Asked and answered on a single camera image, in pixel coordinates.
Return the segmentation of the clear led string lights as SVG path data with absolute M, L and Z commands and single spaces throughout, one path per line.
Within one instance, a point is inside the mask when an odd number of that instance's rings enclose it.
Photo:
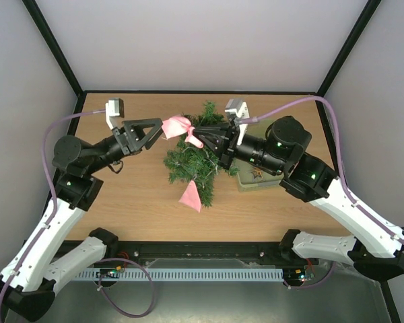
M 212 154 L 204 148 L 187 144 L 168 150 L 164 165 L 168 169 L 169 183 L 194 180 L 197 188 L 206 190 L 213 188 L 214 178 L 219 172 Z

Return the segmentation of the pink triangular paper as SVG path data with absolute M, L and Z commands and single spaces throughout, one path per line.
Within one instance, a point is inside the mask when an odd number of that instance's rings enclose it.
M 201 211 L 201 199 L 194 180 L 188 183 L 179 202 L 194 209 L 198 213 Z

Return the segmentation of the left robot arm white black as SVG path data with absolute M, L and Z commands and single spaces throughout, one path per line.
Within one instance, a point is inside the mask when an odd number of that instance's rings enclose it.
M 60 172 L 40 222 L 18 254 L 0 272 L 0 306 L 35 322 L 52 306 L 58 292 L 97 262 L 118 262 L 119 239 L 97 228 L 58 260 L 54 257 L 72 227 L 95 201 L 103 181 L 94 173 L 123 166 L 123 158 L 149 149 L 162 134 L 159 118 L 126 120 L 111 136 L 90 144 L 73 135 L 55 144 L 53 165 Z

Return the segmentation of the pink paper ornament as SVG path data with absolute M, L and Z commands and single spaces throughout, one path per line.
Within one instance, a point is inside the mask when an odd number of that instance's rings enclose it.
M 192 125 L 191 121 L 184 116 L 176 115 L 163 120 L 162 130 L 167 139 L 186 135 L 184 138 L 185 143 L 190 143 L 199 149 L 203 148 L 202 141 L 196 138 L 193 134 L 195 127 Z

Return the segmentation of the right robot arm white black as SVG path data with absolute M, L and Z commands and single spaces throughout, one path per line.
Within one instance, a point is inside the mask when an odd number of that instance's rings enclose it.
M 290 264 L 319 258 L 354 267 L 375 281 L 404 275 L 404 227 L 383 219 L 351 192 L 335 170 L 306 152 L 312 135 L 292 116 L 272 122 L 265 138 L 247 135 L 233 122 L 197 127 L 193 135 L 228 169 L 234 160 L 271 175 L 293 197 L 310 203 L 342 224 L 350 236 L 320 236 L 290 229 L 281 241 L 281 258 Z

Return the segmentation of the small green christmas tree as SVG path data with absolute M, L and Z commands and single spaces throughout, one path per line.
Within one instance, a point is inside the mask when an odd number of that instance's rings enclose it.
M 202 207 L 211 207 L 214 198 L 214 180 L 222 167 L 219 158 L 208 149 L 206 144 L 196 139 L 193 131 L 199 126 L 223 123 L 225 118 L 213 102 L 203 104 L 200 114 L 179 114 L 163 121 L 165 138 L 177 138 L 173 149 L 166 152 L 164 165 L 168 169 L 170 184 L 183 182 L 187 184 L 180 202 L 200 211 Z

